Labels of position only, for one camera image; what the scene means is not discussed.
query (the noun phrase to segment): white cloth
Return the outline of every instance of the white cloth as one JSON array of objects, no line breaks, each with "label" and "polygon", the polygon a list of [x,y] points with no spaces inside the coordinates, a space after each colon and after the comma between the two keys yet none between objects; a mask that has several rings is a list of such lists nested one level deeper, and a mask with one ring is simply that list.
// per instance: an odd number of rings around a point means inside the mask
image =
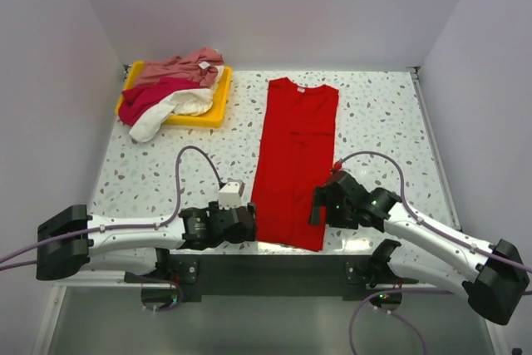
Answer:
[{"label": "white cloth", "polygon": [[213,95],[224,72],[224,66],[216,68],[218,74],[211,87],[175,91],[168,95],[140,116],[131,127],[130,136],[140,143],[145,143],[153,139],[160,125],[171,114],[198,116],[210,110],[213,106]]}]

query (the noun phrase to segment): dark red cloth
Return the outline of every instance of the dark red cloth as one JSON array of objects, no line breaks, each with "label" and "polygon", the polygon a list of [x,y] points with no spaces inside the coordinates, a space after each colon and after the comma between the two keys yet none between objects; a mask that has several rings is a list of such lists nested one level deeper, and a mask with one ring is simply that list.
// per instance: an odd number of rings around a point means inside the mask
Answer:
[{"label": "dark red cloth", "polygon": [[313,192],[330,176],[338,91],[300,88],[288,78],[270,81],[251,200],[258,240],[319,251],[324,218],[308,223]]},{"label": "dark red cloth", "polygon": [[118,116],[126,125],[133,126],[142,114],[175,91],[200,88],[198,82],[184,78],[161,78],[157,83],[138,85],[123,91],[124,101]]}]

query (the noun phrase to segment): laundry pile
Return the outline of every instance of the laundry pile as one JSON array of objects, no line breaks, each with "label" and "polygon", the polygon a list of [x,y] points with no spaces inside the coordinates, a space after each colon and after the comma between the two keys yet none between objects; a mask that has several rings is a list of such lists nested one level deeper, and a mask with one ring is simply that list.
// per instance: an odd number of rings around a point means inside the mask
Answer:
[{"label": "laundry pile", "polygon": [[139,142],[151,140],[171,114],[198,116],[213,105],[224,72],[222,55],[203,47],[187,57],[145,62],[135,86],[123,91],[118,116]]}]

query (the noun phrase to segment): gray floor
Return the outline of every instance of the gray floor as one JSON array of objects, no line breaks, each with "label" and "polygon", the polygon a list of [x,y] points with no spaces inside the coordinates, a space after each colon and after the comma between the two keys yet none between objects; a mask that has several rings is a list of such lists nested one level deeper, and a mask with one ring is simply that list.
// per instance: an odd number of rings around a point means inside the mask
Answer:
[{"label": "gray floor", "polygon": [[[340,298],[204,297],[168,313],[143,311],[138,288],[69,288],[50,354],[349,354],[357,303]],[[410,295],[401,313],[431,355],[491,355],[483,321],[453,296]],[[408,327],[365,307],[355,322],[361,355],[421,354]]]}]

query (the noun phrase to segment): folded red garment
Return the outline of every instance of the folded red garment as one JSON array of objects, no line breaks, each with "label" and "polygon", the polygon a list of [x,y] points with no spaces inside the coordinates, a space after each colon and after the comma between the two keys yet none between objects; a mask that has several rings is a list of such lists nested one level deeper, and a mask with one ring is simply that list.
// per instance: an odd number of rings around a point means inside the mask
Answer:
[{"label": "folded red garment", "polygon": [[133,126],[146,110],[175,91],[199,87],[198,82],[183,78],[161,78],[156,84],[132,87],[122,92],[124,101],[118,109],[118,116],[126,125]]},{"label": "folded red garment", "polygon": [[136,85],[156,83],[164,76],[190,79],[202,87],[214,83],[218,70],[216,66],[224,65],[224,59],[215,49],[202,47],[187,57],[173,56],[162,62],[145,62],[144,69],[135,79]]}]

